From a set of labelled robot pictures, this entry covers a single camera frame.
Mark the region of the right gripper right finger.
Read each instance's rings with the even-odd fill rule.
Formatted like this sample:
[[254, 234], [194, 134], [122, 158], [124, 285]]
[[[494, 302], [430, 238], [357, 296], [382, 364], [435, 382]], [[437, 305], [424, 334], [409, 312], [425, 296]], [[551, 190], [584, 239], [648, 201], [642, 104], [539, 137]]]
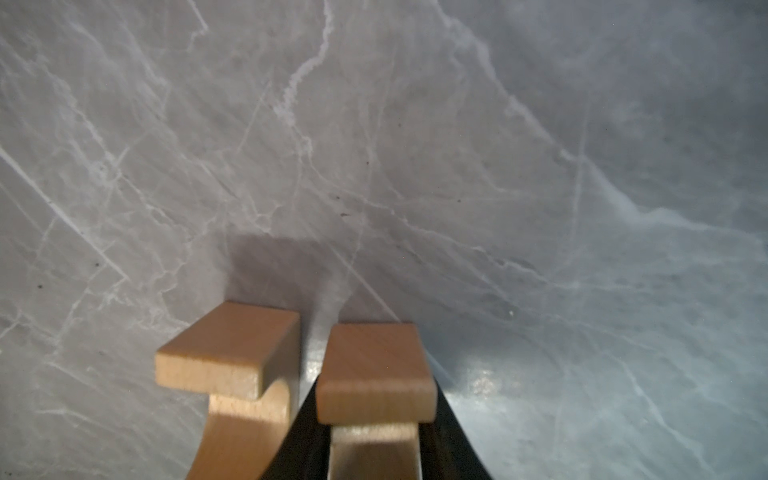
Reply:
[[491, 480], [440, 386], [435, 419], [419, 425], [419, 446], [424, 480]]

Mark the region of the wooden arch block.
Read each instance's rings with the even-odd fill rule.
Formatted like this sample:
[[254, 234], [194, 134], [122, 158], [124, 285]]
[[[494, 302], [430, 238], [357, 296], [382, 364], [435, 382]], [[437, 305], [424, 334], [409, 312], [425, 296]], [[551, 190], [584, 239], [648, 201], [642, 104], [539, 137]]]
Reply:
[[419, 479], [419, 428], [434, 421], [437, 385], [413, 323], [338, 323], [317, 379], [331, 429], [331, 479]]
[[226, 301], [155, 354], [157, 384], [208, 397], [190, 479], [258, 479], [298, 409], [297, 312]]

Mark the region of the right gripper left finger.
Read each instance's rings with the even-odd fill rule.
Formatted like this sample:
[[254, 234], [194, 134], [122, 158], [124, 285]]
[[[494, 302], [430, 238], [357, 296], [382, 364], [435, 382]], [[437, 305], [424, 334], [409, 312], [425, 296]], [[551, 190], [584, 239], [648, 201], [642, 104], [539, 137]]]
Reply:
[[329, 471], [331, 427], [317, 417], [315, 381], [275, 457], [261, 480], [326, 480]]

